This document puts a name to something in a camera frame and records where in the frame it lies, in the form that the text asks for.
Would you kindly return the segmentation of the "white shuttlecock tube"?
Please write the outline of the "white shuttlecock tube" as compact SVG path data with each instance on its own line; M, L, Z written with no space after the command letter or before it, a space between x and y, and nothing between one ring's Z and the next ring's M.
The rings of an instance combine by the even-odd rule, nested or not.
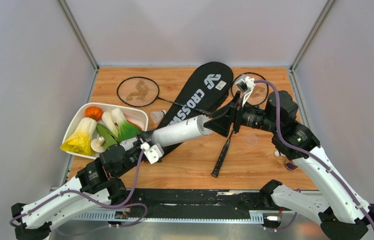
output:
M145 142L150 147L154 145L166 147L210 135L212 131L204 127L207 121L209 121L208 116L198 115L178 123L170 124L154 130L151 134L151 139L145 140Z

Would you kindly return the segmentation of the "clear plastic tube lid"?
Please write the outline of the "clear plastic tube lid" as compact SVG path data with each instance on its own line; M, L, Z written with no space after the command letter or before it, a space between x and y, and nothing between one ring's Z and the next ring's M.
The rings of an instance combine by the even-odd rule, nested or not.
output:
M255 146L258 143L258 137L253 133L247 133L244 136L243 140L247 146Z

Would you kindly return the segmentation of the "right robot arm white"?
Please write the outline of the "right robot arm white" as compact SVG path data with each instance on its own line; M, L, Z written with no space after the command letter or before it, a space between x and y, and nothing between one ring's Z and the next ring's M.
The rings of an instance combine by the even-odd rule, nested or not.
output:
M374 233L374 203L368 203L346 182L319 139L296 120L297 111L291 95L276 90L264 109L233 100L204 126L224 137L241 126L272 133L275 148L308 175L323 197L312 198L271 180L261 189L264 208L279 206L295 211L318 224L331 240L359 240L369 229Z

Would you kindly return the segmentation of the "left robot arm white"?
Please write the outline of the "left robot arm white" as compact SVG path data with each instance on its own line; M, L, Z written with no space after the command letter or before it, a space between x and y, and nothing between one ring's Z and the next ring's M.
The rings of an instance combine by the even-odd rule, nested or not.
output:
M125 187L121 176L141 162L159 160L160 153L152 153L155 130L143 131L121 144L112 144L99 157L57 190L30 204L16 203L11 207L18 240L44 240L63 223L97 207L120 209L133 205L130 201L136 182Z

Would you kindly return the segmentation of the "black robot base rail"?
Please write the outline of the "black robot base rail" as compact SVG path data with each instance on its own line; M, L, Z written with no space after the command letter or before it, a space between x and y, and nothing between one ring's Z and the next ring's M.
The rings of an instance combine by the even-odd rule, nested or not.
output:
M137 188L127 201L131 217L148 219L245 220L251 211L279 214L259 191Z

